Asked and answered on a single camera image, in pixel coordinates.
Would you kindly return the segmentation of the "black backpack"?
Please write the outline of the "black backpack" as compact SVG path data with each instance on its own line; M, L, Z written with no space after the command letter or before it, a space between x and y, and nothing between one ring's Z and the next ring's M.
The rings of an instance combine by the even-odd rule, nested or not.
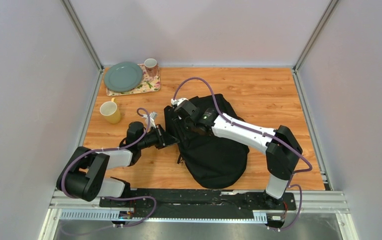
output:
M175 123L181 137L177 145L179 157L199 185L207 189L224 189L233 185L245 172L248 146L187 130L178 115Z

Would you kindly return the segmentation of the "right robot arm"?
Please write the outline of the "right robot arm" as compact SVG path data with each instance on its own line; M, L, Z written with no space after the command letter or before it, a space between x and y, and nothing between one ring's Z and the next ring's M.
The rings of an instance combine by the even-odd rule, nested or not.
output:
M263 153L270 173L264 203L272 210L283 204L283 194L295 167L304 159L301 146L288 127L266 128L238 120L221 112L217 103L203 114L186 98L173 98L171 105L179 120L192 132L233 140Z

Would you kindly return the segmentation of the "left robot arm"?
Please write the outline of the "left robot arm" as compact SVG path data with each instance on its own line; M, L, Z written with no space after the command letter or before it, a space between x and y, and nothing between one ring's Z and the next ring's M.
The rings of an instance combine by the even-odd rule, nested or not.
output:
M130 183L116 177L106 177L106 171L135 165L145 148L163 149L177 143L179 139L166 132L161 125L146 128L143 123L134 121L129 124L126 137L118 147L77 147L59 175L56 188L70 198L87 202L95 198L112 198L117 206L124 208L132 199Z

